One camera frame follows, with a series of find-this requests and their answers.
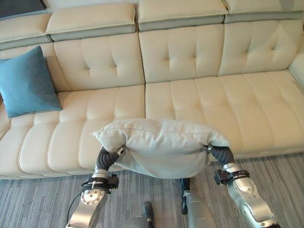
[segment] tufted leather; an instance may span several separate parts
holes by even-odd
[[[21,55],[36,46],[0,51],[0,59]],[[57,92],[144,84],[135,33],[40,46]]]
[[[147,84],[146,118],[214,126],[238,158],[304,149],[304,93],[288,70]]]
[[[222,24],[141,32],[146,82],[216,76],[223,37]]]
[[[219,75],[284,70],[293,61],[301,38],[300,20],[225,24]]]
[[[90,133],[114,120],[145,117],[144,85],[63,92],[59,100],[60,112],[11,119],[0,140],[2,178],[90,173],[100,149]]]

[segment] sofa armrest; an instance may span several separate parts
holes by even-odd
[[[298,54],[290,64],[289,70],[304,89],[304,32],[302,33]]]

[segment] gray carpet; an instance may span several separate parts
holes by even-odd
[[[282,228],[304,227],[304,152],[238,161],[248,169],[260,195],[275,213]],[[238,209],[224,186],[213,182],[211,164],[192,179],[192,189],[205,197],[219,228],[245,228]],[[186,228],[180,213],[177,180],[160,180],[130,171],[117,173],[119,189],[109,196],[99,228],[121,228],[141,212],[142,203],[154,206],[157,228]],[[37,180],[0,180],[1,228],[63,228],[69,203],[89,175]]]

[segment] cable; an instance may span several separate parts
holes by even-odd
[[[111,192],[110,192],[110,190],[109,190],[108,188],[103,187],[103,186],[100,186],[100,184],[96,184],[96,185],[94,186],[94,188],[95,188],[95,189],[100,189],[100,190],[102,190],[102,191],[105,191],[107,194],[111,194]],[[69,208],[68,208],[68,210],[67,210],[67,216],[66,216],[66,219],[67,219],[67,220],[66,220],[66,223],[68,223],[68,216],[69,216],[69,214],[70,214],[70,210],[71,210],[71,208],[72,208],[72,205],[73,205],[74,201],[76,200],[76,198],[77,198],[78,196],[81,195],[81,193],[83,193],[84,191],[86,191],[86,190],[88,190],[88,189],[92,189],[92,183],[89,183],[89,182],[87,181],[87,182],[81,184],[81,192],[78,193],[78,194],[74,197],[74,199],[72,200],[72,202],[71,202],[71,204],[70,204],[70,206],[69,206]]]
[[[66,219],[67,219],[67,220],[66,220],[66,223],[67,223],[67,224],[68,224],[68,216],[69,216],[69,214],[70,214],[70,210],[71,210],[71,207],[72,207],[74,201],[77,199],[78,196],[81,195],[81,193],[83,193],[83,192],[84,192],[85,190],[87,190],[87,189],[90,189],[90,188],[89,188],[89,187],[86,188],[86,189],[83,189],[83,188],[82,188],[81,192],[78,193],[78,194],[74,197],[74,199],[72,200],[72,202],[71,202],[71,204],[70,204],[70,206],[69,206],[69,208],[68,208],[68,210],[67,210],[67,215],[66,215]]]

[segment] sofa cushion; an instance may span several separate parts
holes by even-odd
[[[41,44],[57,92],[143,85],[138,34]],[[0,51],[0,59],[35,46]]]
[[[147,84],[146,118],[209,124],[237,158],[304,150],[304,93],[288,70]]]
[[[222,24],[146,31],[139,35],[147,83],[218,74],[224,39]]]
[[[0,92],[9,117],[61,110],[39,46],[21,56],[0,59]]]
[[[129,3],[61,9],[52,14],[46,33],[54,41],[131,33],[134,16]]]
[[[219,75],[287,69],[301,39],[300,20],[225,24]]]
[[[225,23],[274,20],[301,19],[304,10],[304,0],[223,0],[229,14]]]
[[[100,150],[91,132],[114,120],[145,117],[144,85],[58,96],[62,111],[11,118],[10,129],[0,140],[3,178],[90,173]]]
[[[0,21],[0,50],[51,42],[45,35],[51,14],[38,14]]]
[[[221,0],[140,0],[139,30],[217,24],[226,13]]]

